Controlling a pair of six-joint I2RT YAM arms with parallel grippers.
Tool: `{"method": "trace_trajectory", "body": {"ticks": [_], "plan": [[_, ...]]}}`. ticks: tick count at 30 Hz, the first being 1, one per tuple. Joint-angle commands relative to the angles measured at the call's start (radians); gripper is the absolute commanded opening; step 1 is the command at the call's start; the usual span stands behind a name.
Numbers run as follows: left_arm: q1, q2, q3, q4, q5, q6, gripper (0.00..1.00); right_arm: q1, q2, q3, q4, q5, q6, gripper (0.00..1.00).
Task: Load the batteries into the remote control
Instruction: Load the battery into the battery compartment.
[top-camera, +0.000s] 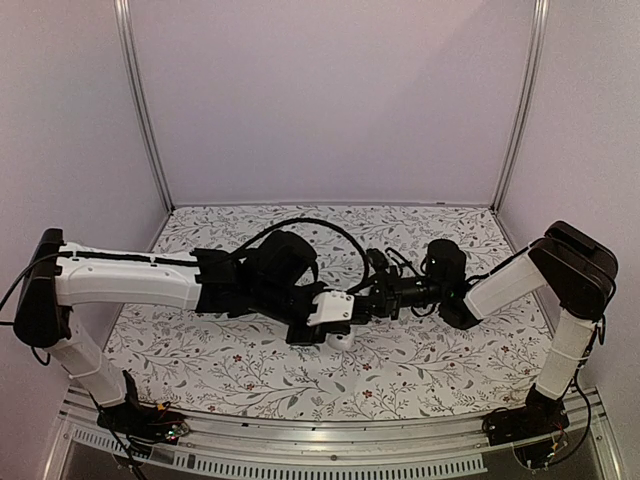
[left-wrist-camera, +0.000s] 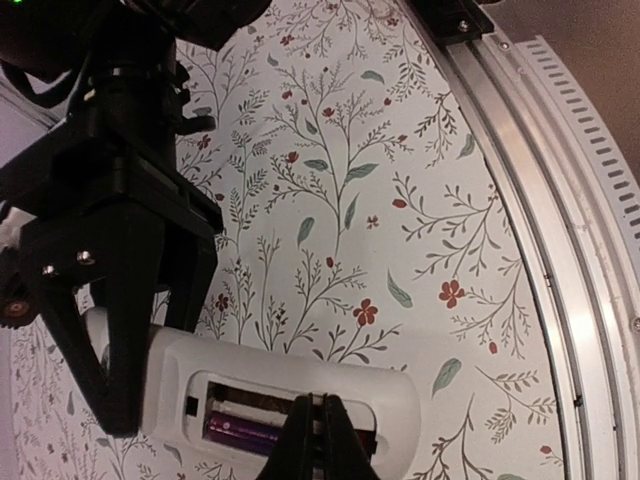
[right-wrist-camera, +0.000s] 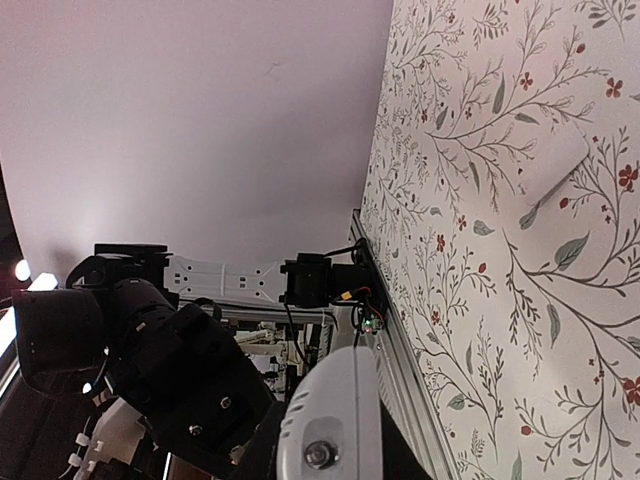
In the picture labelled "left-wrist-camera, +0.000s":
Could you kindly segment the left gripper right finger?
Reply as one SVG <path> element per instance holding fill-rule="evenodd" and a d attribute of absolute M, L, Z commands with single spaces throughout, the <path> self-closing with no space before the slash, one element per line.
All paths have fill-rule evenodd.
<path fill-rule="evenodd" d="M 325 395 L 322 411 L 324 478 L 379 480 L 340 397 Z"/>

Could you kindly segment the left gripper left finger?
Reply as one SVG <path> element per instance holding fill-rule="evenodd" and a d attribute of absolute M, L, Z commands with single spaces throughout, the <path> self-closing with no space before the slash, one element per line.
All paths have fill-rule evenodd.
<path fill-rule="evenodd" d="M 258 480 L 306 480 L 313 476 L 313 396 L 298 396 Z"/>

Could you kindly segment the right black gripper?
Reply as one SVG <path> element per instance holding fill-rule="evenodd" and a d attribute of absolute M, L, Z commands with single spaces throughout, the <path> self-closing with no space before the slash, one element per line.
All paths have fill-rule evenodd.
<path fill-rule="evenodd" d="M 175 235 L 166 326 L 195 332 L 218 264 L 221 209 L 177 169 L 184 132 L 166 120 L 127 126 L 76 114 L 1 168 L 1 247 L 20 244 L 21 277 L 109 435 L 134 435 L 140 425 L 164 247 L 158 216 Z M 135 203 L 97 211 L 119 201 L 151 212 Z"/>

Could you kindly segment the black battery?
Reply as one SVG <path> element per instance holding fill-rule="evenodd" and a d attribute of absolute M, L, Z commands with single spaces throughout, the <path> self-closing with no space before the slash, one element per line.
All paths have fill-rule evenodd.
<path fill-rule="evenodd" d="M 280 429 L 221 412 L 209 415 L 203 427 L 203 439 L 243 452 L 268 456 Z"/>

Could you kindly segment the white remote control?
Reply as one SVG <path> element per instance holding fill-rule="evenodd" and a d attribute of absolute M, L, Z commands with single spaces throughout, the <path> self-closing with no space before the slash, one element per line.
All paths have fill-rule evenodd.
<path fill-rule="evenodd" d="M 221 412 L 281 431 L 295 398 L 305 394 L 313 396 L 316 417 L 325 395 L 340 397 L 380 478 L 400 479 L 408 472 L 419 443 L 421 407 L 407 374 L 150 327 L 141 430 L 173 448 L 189 446 L 256 471 L 267 456 L 204 440 L 205 421 Z"/>

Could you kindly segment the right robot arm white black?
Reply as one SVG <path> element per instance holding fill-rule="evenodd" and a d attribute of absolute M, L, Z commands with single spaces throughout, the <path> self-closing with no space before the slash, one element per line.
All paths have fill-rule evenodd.
<path fill-rule="evenodd" d="M 101 428 L 140 427 L 155 296 L 194 330 L 217 267 L 219 206 L 181 175 L 189 73 L 176 43 L 219 50 L 264 1 L 5 1 L 1 68 L 63 121 L 1 169 L 1 323 L 41 318 Z"/>

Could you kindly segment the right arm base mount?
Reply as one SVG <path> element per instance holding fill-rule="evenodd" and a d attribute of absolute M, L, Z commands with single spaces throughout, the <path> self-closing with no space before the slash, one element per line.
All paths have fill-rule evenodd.
<path fill-rule="evenodd" d="M 439 49 L 479 40 L 495 31 L 494 23 L 481 8 L 491 1 L 413 0 L 408 5 Z"/>

